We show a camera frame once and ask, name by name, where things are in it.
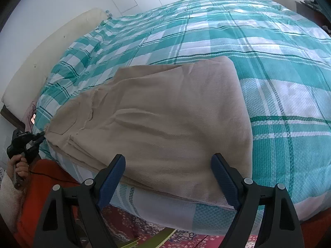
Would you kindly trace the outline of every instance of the finger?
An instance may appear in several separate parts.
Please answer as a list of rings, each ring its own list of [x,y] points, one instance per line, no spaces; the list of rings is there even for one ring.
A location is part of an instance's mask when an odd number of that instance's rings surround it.
[[[18,172],[17,174],[22,178],[27,178],[29,176],[28,172]]]
[[[14,155],[10,160],[9,160],[9,164],[10,165],[14,165],[16,162],[20,161],[22,158],[22,155]]]
[[[15,169],[15,172],[18,173],[18,172],[29,172],[29,167],[17,167]]]
[[[17,167],[29,167],[29,165],[26,162],[22,162],[21,161],[21,162],[19,162],[19,163],[16,164],[16,168]]]

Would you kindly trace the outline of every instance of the blue gripper pad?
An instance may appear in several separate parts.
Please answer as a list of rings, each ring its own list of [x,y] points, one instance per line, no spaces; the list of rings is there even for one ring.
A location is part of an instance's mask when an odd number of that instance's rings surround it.
[[[125,170],[125,158],[121,155],[119,160],[114,165],[112,171],[108,174],[99,190],[99,200],[97,206],[101,210],[109,205],[110,200],[120,182],[120,179]]]
[[[233,182],[217,155],[211,157],[211,170],[224,193],[227,203],[236,210],[239,210],[241,204],[239,202],[238,187]]]

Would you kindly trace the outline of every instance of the human hand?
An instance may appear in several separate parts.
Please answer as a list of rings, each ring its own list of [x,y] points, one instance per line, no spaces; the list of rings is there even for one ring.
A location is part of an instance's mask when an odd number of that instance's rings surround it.
[[[11,180],[14,177],[14,172],[24,179],[29,176],[29,165],[22,155],[15,155],[8,161],[7,174]]]

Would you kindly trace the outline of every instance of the folded beige cloth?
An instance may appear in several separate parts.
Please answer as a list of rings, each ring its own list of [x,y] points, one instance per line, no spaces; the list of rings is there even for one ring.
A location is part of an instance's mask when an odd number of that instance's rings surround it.
[[[122,183],[228,206],[211,171],[221,153],[252,175],[252,128],[232,61],[120,68],[61,106],[46,128],[51,147],[99,171],[124,155]]]

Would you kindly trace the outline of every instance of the bed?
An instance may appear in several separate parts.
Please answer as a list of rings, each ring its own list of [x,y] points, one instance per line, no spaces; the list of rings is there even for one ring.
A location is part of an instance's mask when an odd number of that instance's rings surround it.
[[[182,0],[142,14],[108,18],[73,42],[37,103],[34,132],[72,96],[119,67],[181,64],[228,56],[237,70],[253,130],[253,179],[284,183],[300,220],[331,206],[331,39],[271,0]],[[75,179],[95,174],[54,152]],[[111,202],[147,221],[224,235],[233,209],[195,204],[119,184]],[[263,209],[252,234],[257,234]]]

